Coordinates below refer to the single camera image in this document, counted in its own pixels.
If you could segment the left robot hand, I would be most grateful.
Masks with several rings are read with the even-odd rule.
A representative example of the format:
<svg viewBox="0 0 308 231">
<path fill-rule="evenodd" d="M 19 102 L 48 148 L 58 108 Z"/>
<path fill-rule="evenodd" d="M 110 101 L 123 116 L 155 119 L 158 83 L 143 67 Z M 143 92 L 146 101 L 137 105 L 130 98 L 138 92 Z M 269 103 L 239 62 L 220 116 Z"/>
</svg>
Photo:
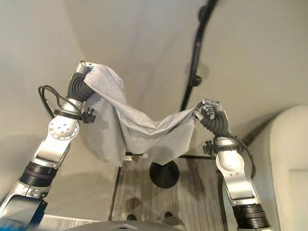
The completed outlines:
<svg viewBox="0 0 308 231">
<path fill-rule="evenodd" d="M 85 61 L 80 61 L 75 72 L 69 82 L 67 90 L 67 98 L 73 99 L 79 102 L 85 102 L 93 94 L 92 90 L 85 82 L 86 75 L 91 70 L 91 67 L 87 65 Z"/>
</svg>

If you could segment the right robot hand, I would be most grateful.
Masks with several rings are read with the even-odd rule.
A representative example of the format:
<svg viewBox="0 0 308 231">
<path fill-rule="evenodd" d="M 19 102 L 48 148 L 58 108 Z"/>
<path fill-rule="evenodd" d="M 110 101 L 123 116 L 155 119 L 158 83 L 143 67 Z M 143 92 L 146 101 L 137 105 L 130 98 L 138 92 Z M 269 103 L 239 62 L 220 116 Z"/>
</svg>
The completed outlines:
<svg viewBox="0 0 308 231">
<path fill-rule="evenodd" d="M 203 99 L 197 104 L 194 116 L 214 135 L 231 135 L 227 114 L 219 101 Z"/>
</svg>

